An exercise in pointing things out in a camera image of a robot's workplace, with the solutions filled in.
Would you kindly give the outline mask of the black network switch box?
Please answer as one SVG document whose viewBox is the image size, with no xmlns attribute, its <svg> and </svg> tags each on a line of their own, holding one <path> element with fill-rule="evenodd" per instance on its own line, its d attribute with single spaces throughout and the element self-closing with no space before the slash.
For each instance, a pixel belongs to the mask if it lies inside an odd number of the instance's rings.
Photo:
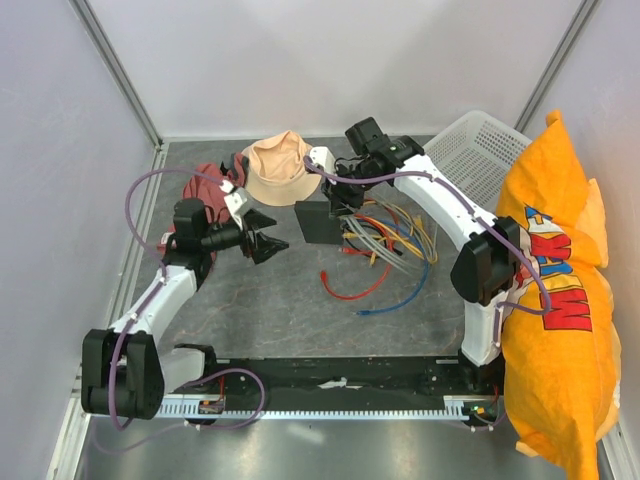
<svg viewBox="0 0 640 480">
<path fill-rule="evenodd" d="M 294 212 L 306 243 L 336 246 L 343 243 L 340 220 L 330 215 L 328 201 L 297 201 Z"/>
</svg>

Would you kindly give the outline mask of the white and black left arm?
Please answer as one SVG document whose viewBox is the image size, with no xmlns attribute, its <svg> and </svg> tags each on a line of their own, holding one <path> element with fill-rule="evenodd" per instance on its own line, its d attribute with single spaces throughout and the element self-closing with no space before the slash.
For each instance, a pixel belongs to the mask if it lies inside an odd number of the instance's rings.
<svg viewBox="0 0 640 480">
<path fill-rule="evenodd" d="M 173 226 L 156 275 L 133 306 L 106 329 L 92 329 L 82 344 L 81 405 L 114 419 L 153 418 L 165 395 L 184 387 L 208 393 L 219 382 L 212 347 L 180 344 L 160 355 L 157 344 L 182 306 L 202 287 L 215 254 L 239 248 L 261 264 L 288 248 L 264 234 L 276 220 L 240 194 L 226 196 L 230 218 L 220 223 L 199 198 L 174 206 Z"/>
</svg>

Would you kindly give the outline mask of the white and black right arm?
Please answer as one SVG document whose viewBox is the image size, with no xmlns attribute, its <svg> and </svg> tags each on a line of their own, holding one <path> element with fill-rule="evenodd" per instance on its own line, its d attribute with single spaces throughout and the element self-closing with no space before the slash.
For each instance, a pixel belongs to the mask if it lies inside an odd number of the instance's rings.
<svg viewBox="0 0 640 480">
<path fill-rule="evenodd" d="M 446 233 L 458 252 L 450 279 L 464 301 L 461 351 L 469 360 L 458 368 L 457 377 L 465 391 L 483 392 L 494 381 L 490 363 L 500 354 L 501 307 L 520 268 L 517 223 L 473 203 L 414 138 L 392 139 L 372 117 L 354 124 L 345 135 L 356 155 L 354 163 L 341 164 L 328 148 L 314 147 L 305 159 L 307 171 L 323 177 L 322 191 L 335 216 L 357 212 L 368 190 L 388 183 Z"/>
</svg>

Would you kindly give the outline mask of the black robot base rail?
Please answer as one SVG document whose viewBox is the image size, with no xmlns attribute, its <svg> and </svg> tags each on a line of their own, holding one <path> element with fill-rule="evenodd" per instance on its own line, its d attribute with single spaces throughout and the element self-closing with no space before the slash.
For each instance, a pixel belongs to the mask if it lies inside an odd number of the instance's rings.
<svg viewBox="0 0 640 480">
<path fill-rule="evenodd" d="M 220 380 L 171 395 L 199 398 L 210 407 L 229 401 L 257 416 L 264 407 L 439 407 L 445 395 L 494 401 L 504 390 L 501 358 L 484 367 L 460 355 L 245 358 L 222 360 L 217 369 Z"/>
</svg>

